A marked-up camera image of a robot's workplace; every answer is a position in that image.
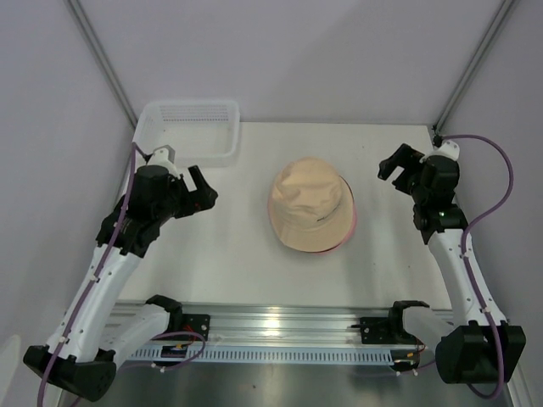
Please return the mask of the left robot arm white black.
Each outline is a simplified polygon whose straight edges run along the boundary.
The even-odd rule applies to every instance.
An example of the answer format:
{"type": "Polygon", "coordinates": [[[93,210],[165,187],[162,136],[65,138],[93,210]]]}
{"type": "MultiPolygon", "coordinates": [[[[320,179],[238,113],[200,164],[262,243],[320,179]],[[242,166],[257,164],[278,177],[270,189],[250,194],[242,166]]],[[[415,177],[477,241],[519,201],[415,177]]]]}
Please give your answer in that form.
{"type": "Polygon", "coordinates": [[[198,166],[194,190],[163,165],[146,164],[129,177],[126,194],[97,235],[92,263],[64,319],[44,345],[31,345],[23,362],[42,380],[90,402],[109,390],[119,368],[145,343],[194,337],[182,304],[155,294],[109,338],[103,332],[126,281],[169,220],[212,209],[218,197],[198,166]]]}

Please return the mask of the black bucket hat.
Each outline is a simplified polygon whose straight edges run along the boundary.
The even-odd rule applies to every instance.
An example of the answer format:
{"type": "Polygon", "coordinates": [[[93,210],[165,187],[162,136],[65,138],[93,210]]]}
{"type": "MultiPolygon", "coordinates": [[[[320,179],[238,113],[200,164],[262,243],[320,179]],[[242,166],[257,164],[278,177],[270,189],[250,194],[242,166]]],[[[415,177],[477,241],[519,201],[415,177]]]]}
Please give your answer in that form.
{"type": "Polygon", "coordinates": [[[337,251],[338,249],[342,248],[343,246],[344,246],[344,243],[341,243],[341,244],[338,244],[338,245],[336,245],[336,246],[334,246],[332,248],[326,249],[326,250],[313,252],[313,254],[318,254],[318,255],[330,254],[330,253],[333,253],[333,252],[337,251]]]}

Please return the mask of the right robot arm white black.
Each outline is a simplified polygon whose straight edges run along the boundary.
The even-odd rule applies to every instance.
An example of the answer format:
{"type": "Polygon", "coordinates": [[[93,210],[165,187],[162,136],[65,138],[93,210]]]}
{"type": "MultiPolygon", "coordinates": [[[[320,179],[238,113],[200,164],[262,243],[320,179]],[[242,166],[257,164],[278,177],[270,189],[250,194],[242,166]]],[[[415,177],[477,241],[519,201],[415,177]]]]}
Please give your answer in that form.
{"type": "Polygon", "coordinates": [[[455,202],[458,158],[454,142],[428,154],[402,144],[379,164],[383,181],[401,170],[392,184],[413,200],[413,223],[439,267],[453,314],[447,323],[422,301],[397,301],[386,329],[398,343],[414,337],[431,351],[443,382],[500,387],[510,381],[526,336],[507,321],[484,281],[470,225],[455,202]]]}

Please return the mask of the cream bucket hat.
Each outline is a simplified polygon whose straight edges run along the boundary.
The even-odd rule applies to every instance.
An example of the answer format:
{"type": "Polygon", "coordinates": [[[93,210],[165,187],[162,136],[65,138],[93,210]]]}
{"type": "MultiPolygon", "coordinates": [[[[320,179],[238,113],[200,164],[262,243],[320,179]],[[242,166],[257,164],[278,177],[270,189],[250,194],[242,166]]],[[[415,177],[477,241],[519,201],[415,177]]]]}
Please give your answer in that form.
{"type": "Polygon", "coordinates": [[[352,206],[341,177],[331,164],[315,157],[295,160],[276,175],[268,215],[284,246],[312,254],[342,241],[350,229],[352,206]]]}

